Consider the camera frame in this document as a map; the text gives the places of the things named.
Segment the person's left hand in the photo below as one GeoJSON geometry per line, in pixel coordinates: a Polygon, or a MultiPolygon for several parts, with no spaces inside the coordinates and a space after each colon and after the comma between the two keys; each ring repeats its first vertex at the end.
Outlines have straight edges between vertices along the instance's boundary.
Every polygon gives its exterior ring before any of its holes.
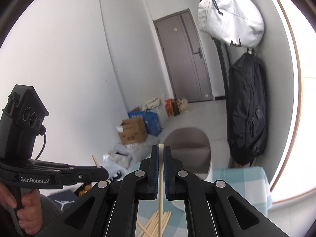
{"type": "MultiPolygon", "coordinates": [[[[23,194],[21,202],[23,208],[17,211],[18,224],[27,234],[35,235],[40,231],[43,223],[39,190],[34,189],[30,193],[23,194]]],[[[16,199],[3,183],[1,183],[1,207],[5,210],[17,207],[16,199]]]]}

